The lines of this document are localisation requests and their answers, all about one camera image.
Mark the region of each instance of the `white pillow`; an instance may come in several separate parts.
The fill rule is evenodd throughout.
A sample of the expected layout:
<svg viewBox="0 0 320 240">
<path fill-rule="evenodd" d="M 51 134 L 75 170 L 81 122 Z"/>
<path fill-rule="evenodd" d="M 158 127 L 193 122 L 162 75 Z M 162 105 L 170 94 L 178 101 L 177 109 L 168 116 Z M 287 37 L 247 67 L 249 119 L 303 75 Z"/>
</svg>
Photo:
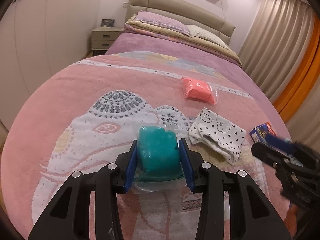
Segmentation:
<svg viewBox="0 0 320 240">
<path fill-rule="evenodd" d="M 190 34 L 192 36 L 204 39 L 206 41 L 213 42 L 225 49 L 229 49 L 228 46 L 217 35 L 195 25 L 186 25 L 186 26 L 189 29 Z"/>
</svg>

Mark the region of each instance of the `pillow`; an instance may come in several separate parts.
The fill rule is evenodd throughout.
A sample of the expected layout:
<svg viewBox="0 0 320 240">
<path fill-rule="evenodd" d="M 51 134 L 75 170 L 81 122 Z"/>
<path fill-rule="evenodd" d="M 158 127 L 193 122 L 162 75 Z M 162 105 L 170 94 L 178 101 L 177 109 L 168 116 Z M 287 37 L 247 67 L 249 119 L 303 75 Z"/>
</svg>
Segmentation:
<svg viewBox="0 0 320 240">
<path fill-rule="evenodd" d="M 190 37 L 192 36 L 189 32 L 189 29 L 181 22 L 156 13 L 141 11 L 138 13 L 134 21 L 148 23 L 154 26 L 159 26 L 173 30 L 188 35 Z"/>
<path fill-rule="evenodd" d="M 219 46 L 225 49 L 229 49 L 229 47 L 217 35 L 195 25 L 185 25 L 185 26 L 189 29 L 192 36 L 218 44 Z"/>
</svg>

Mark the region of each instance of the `purple bed sheet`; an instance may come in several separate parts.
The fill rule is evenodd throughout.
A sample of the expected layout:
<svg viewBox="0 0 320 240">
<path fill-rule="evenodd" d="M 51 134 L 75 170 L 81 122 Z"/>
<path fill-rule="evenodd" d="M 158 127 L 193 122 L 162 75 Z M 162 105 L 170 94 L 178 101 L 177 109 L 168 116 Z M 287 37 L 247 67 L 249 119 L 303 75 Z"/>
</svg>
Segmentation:
<svg viewBox="0 0 320 240">
<path fill-rule="evenodd" d="M 278 136 L 290 138 L 284 122 L 269 99 L 239 66 L 200 49 L 135 33 L 122 33 L 106 55 L 132 51 L 151 51 L 183 58 L 213 68 L 254 98 L 259 107 L 265 112 Z"/>
</svg>

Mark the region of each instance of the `barcode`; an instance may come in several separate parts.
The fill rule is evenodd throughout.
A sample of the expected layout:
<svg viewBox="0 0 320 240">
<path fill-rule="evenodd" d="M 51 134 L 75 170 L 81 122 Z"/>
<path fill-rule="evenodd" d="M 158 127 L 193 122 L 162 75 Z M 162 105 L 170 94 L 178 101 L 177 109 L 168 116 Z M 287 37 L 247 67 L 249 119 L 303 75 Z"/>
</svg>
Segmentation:
<svg viewBox="0 0 320 240">
<path fill-rule="evenodd" d="M 260 141 L 257 133 L 254 132 L 251 136 L 252 136 L 252 139 L 254 140 L 254 142 L 259 142 Z"/>
</svg>

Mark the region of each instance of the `pink clay package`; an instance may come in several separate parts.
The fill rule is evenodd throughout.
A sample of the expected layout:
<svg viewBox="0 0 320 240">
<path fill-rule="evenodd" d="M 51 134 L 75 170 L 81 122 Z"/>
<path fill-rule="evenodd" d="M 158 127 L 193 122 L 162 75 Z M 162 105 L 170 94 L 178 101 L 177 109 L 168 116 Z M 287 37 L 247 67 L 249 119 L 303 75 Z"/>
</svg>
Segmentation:
<svg viewBox="0 0 320 240">
<path fill-rule="evenodd" d="M 212 89 L 207 82 L 184 77 L 182 87 L 185 98 L 195 98 L 214 105 L 218 101 L 217 89 Z"/>
</svg>

